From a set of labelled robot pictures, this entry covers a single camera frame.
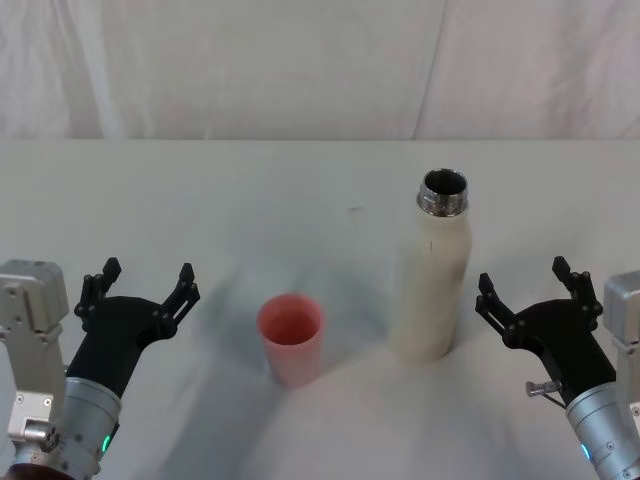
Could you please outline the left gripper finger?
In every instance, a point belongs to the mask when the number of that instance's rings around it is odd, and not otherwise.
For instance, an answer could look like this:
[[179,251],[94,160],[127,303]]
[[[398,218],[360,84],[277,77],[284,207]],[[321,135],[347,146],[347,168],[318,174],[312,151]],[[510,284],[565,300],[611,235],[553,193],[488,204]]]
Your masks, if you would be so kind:
[[174,290],[153,313],[155,339],[174,337],[182,320],[199,300],[200,293],[192,264],[184,263]]
[[109,257],[101,272],[83,277],[80,300],[74,308],[74,314],[81,320],[84,331],[89,328],[89,320],[95,312],[96,305],[105,298],[121,271],[119,260]]

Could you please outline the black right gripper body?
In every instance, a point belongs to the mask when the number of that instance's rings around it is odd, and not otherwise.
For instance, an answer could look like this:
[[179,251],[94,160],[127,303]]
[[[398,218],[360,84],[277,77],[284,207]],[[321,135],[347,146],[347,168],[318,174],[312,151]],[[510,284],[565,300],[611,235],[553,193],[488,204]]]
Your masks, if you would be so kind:
[[503,342],[536,355],[566,404],[611,383],[616,372],[593,336],[602,305],[560,299],[534,304],[503,321]]

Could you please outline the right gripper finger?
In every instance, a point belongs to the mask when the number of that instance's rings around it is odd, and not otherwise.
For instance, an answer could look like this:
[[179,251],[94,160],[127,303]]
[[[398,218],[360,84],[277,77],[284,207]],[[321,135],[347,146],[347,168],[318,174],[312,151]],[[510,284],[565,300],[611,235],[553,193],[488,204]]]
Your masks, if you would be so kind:
[[594,331],[598,326],[597,319],[603,313],[603,306],[596,298],[590,273],[572,271],[563,256],[554,258],[552,271],[577,303],[587,329]]
[[499,298],[486,272],[480,274],[478,288],[475,311],[498,333],[507,348],[530,351],[525,311],[511,311]]

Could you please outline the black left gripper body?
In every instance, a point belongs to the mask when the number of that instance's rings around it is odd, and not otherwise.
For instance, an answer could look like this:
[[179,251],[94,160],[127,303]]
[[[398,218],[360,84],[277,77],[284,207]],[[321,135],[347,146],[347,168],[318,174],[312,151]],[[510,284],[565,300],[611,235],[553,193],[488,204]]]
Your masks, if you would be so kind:
[[175,319],[159,304],[135,297],[106,298],[89,315],[86,335],[66,375],[122,397],[144,349],[175,334]]

